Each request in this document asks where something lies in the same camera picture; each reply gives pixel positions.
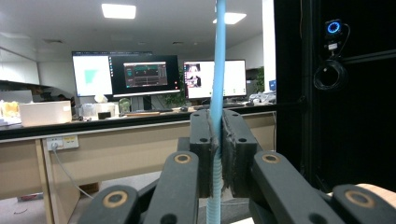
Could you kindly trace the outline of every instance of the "ceiling vent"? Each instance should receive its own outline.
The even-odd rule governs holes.
[[[47,44],[64,44],[64,42],[62,40],[59,40],[59,39],[43,39],[43,40]]]

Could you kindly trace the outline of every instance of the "white box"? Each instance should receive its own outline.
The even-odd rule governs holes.
[[[67,123],[72,120],[70,101],[19,105],[23,127]]]

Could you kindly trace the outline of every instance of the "blue hose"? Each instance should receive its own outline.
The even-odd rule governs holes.
[[[224,64],[225,64],[225,2],[217,0],[217,25],[215,46],[215,77],[213,80],[213,95],[210,103],[210,118],[215,136],[219,140],[213,160],[213,196],[207,199],[206,223],[220,224],[221,200],[221,116],[223,105]]]

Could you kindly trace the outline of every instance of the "floor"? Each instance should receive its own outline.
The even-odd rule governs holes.
[[[161,172],[136,175],[121,179],[103,181],[100,190],[106,189],[114,185],[127,185],[137,190],[142,189],[153,180],[157,179]],[[231,192],[226,190],[221,197],[221,223],[253,223],[249,218],[248,199],[233,199]],[[90,204],[91,199],[81,197],[78,201],[76,209],[69,220],[69,224],[78,223],[78,219],[84,212],[85,208]],[[200,209],[198,211],[198,222],[206,223],[206,199],[199,200]],[[44,224],[46,223],[44,202],[43,200],[33,200],[29,202],[18,202],[17,198],[0,200],[0,224]]]

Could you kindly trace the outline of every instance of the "black countertop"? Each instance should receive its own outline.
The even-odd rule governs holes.
[[[239,114],[254,114],[266,111],[275,111],[274,105],[257,105],[232,108]],[[35,127],[22,127],[21,125],[10,125],[0,127],[0,141],[12,141],[13,139],[32,138],[57,133],[80,133],[106,129],[117,129],[131,126],[160,124],[190,120],[191,112],[164,113],[159,116],[102,119],[94,121],[75,121],[65,124],[43,125]]]

